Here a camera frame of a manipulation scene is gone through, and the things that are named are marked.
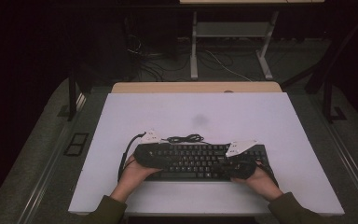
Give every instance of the person's left hand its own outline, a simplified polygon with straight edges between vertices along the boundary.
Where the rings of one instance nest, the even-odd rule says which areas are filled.
[[[127,198],[132,192],[138,188],[149,175],[160,171],[160,169],[142,166],[136,161],[133,155],[127,159],[124,167],[124,172],[116,188],[110,195],[111,198],[122,203],[127,201]]]

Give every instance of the dark background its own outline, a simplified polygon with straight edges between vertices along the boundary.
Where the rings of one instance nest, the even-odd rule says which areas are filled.
[[[176,1],[149,1],[151,5],[161,3]],[[127,11],[103,8],[77,11],[57,9],[55,4],[0,1],[0,186],[48,98],[71,71],[79,74],[76,80],[82,91],[89,91],[96,82],[130,80],[134,76],[133,62],[127,54],[128,39],[123,32],[136,33],[147,45],[173,57],[176,37],[191,32],[191,12],[137,12],[131,15],[131,25],[124,25]],[[201,13],[200,17],[212,21],[248,20],[268,14],[257,11],[246,15],[209,12]],[[322,37],[339,45],[339,40],[357,21],[358,1],[327,1],[325,7],[316,10],[282,11],[273,37],[297,41]],[[358,110],[358,31],[340,54],[331,74]]]

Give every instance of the hand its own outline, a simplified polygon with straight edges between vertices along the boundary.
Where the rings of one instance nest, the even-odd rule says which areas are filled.
[[[255,168],[255,173],[249,178],[231,178],[231,181],[246,184],[269,202],[272,202],[283,195],[283,192],[275,185],[269,175],[259,167]]]
[[[110,197],[122,203],[126,202],[132,192],[138,188],[149,175],[158,171],[160,171],[160,169],[143,167],[136,161],[133,155],[131,155],[127,159],[124,172]]]

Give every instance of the floor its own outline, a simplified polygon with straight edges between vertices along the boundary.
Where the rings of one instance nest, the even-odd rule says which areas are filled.
[[[137,63],[133,81],[192,81],[189,74],[189,45],[177,60],[149,53]],[[329,46],[328,40],[274,41],[266,55],[272,81],[282,83],[317,63]],[[262,45],[253,39],[201,39],[198,43],[199,81],[263,81],[255,57]],[[358,223],[358,114],[339,89],[333,106],[346,120],[333,124],[321,114],[322,91],[307,95],[307,79],[285,89],[324,171],[336,192],[345,215],[330,217],[332,223]],[[0,223],[79,223],[81,217],[67,212],[76,181],[111,86],[95,83],[90,93],[80,95],[78,112],[67,121],[67,80],[51,95],[45,111],[25,144],[7,180],[0,189]],[[75,133],[89,136],[78,157],[64,156]],[[215,223],[227,223],[219,219]],[[259,223],[278,223],[272,216],[257,217]],[[232,219],[229,223],[243,223]]]

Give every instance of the person's right hand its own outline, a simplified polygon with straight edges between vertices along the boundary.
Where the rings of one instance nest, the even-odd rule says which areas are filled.
[[[231,181],[246,184],[269,202],[283,195],[283,192],[275,185],[269,175],[259,167],[255,168],[255,173],[249,178],[231,178]]]

